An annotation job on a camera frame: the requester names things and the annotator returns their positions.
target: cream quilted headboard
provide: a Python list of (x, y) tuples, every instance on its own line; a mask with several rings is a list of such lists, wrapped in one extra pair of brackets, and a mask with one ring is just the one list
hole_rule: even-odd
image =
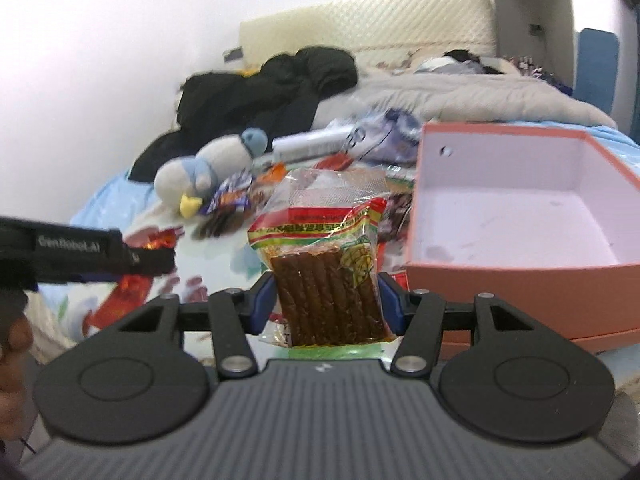
[(345, 0), (242, 22), (240, 44), (250, 67), (309, 45), (344, 48), (363, 65), (418, 49), (421, 57), (454, 48), (495, 56), (494, 8), (491, 0)]

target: open cardboard box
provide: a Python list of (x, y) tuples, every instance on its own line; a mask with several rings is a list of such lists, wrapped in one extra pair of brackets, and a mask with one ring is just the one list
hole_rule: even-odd
[(425, 126), (407, 251), (412, 288), (493, 292), (593, 352), (640, 342), (640, 179), (582, 130)]

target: plush toy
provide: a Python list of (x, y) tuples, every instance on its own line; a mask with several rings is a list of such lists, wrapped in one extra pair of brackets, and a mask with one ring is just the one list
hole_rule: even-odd
[(156, 174), (154, 186), (160, 200), (188, 218), (202, 200), (227, 177), (250, 170), (253, 159), (267, 149), (267, 135), (259, 128), (248, 128), (242, 135), (212, 140), (195, 156), (180, 156), (165, 163)]

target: black clothing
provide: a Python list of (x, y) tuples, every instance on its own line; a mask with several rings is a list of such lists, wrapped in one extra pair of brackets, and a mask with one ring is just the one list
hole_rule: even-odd
[(318, 103), (357, 82), (351, 54), (320, 46), (272, 57), (250, 77), (228, 72), (192, 76), (178, 106), (180, 130), (152, 142), (129, 179), (153, 182), (172, 158), (195, 155), (209, 141), (250, 126), (263, 129), (270, 145), (277, 137), (309, 131)]

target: bed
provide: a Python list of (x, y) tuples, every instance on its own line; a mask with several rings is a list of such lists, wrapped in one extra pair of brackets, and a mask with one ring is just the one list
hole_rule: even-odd
[[(336, 46), (354, 55), (359, 85), (321, 102), (314, 128), (322, 128), (336, 118), (390, 106), (409, 108), (422, 120), (518, 121), (518, 124), (539, 127), (583, 128), (640, 175), (640, 148), (616, 130), (611, 118), (590, 105), (561, 98), (559, 92), (543, 82), (528, 81), (517, 75), (476, 78), (442, 75), (428, 79), (411, 71), (390, 75), (390, 72), (397, 74), (400, 69), (405, 70), (407, 64), (417, 66), (423, 60), (460, 48), (481, 56), (485, 64), (499, 67), (491, 0), (330, 2), (241, 23), (239, 39), (247, 68), (259, 68), (276, 54), (295, 53), (309, 45)], [(127, 175), (123, 172), (115, 176), (98, 190), (74, 216), (72, 224), (118, 228), (128, 234), (149, 226), (159, 229), (175, 226), (177, 219), (159, 205), (152, 185), (132, 182)], [(248, 287), (257, 279), (260, 263), (252, 250), (248, 250), (245, 232), (194, 242), (190, 238), (192, 226), (187, 223), (184, 229), (186, 236), (178, 252), (178, 267), (184, 279), (174, 286), (174, 292), (187, 298), (200, 283), (208, 291), (214, 291), (226, 286)], [(195, 277), (202, 280), (191, 280), (190, 285), (190, 279)], [(80, 330), (83, 317), (100, 305), (111, 287), (105, 284), (43, 286), (40, 294), (32, 295), (28, 316), (36, 335), (36, 357), (46, 362), (81, 340), (86, 335)], [(166, 282), (156, 282), (149, 296), (166, 290), (163, 287)], [(251, 344), (261, 362), (283, 355), (283, 349), (267, 345), (260, 338), (252, 338)], [(185, 346), (201, 360), (212, 358), (210, 343), (204, 334), (191, 334)], [(380, 356), (388, 358), (394, 348), (394, 344), (381, 347)], [(604, 356), (615, 371), (620, 388), (640, 376), (635, 365), (624, 365), (633, 362), (635, 352), (640, 353), (640, 348)]]

